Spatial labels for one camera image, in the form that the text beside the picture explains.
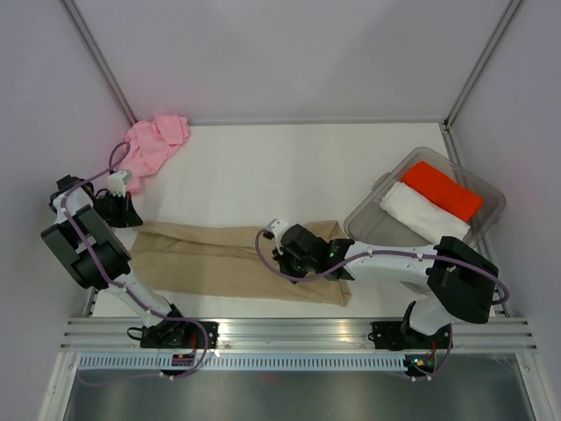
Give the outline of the beige t shirt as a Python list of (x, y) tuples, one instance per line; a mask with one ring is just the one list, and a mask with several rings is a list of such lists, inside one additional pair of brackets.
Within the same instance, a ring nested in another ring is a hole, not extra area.
[(345, 307), (346, 281), (292, 284), (259, 259), (256, 226), (204, 227), (146, 222), (131, 246), (131, 267), (152, 289), (202, 296), (274, 299)]

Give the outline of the white t shirt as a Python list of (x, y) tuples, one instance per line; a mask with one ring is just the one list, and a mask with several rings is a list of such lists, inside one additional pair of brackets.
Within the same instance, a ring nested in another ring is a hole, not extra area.
[(439, 208), (403, 182), (395, 182), (380, 200), (389, 216), (423, 237), (438, 244), (442, 237), (464, 239), (470, 226)]

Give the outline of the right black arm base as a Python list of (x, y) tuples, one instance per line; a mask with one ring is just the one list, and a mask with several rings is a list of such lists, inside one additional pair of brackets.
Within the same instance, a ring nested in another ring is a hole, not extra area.
[(445, 350), (451, 343), (451, 330), (449, 326), (444, 326), (435, 334), (427, 336), (402, 322), (379, 321), (371, 323), (367, 338), (377, 350)]

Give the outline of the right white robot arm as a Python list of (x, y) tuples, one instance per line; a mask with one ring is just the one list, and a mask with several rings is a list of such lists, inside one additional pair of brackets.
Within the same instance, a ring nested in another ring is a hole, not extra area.
[(435, 245), (375, 246), (354, 239), (325, 240), (302, 225), (274, 220), (263, 238), (274, 241), (272, 272), (293, 284), (386, 281), (411, 284), (426, 293), (410, 303), (401, 321), (374, 323), (371, 340), (387, 350), (443, 346), (451, 325), (487, 323), (498, 268), (462, 240), (443, 236)]

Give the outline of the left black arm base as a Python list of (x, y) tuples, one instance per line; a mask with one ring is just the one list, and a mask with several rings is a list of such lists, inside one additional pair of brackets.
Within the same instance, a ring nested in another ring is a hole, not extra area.
[(127, 336), (145, 349), (214, 349), (219, 323), (201, 322), (202, 329), (187, 322), (162, 321), (148, 327), (129, 327)]

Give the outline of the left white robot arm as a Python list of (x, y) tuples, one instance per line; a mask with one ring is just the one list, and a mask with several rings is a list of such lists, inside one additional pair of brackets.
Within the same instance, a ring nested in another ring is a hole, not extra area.
[(131, 255), (114, 233), (143, 224), (126, 188), (130, 178), (127, 171), (114, 172), (109, 186), (98, 192), (91, 181), (72, 175), (59, 179), (49, 198), (56, 219), (41, 238), (80, 287), (113, 295), (140, 317), (145, 331), (160, 331), (170, 346), (181, 347), (190, 340), (190, 324), (176, 306), (136, 279)]

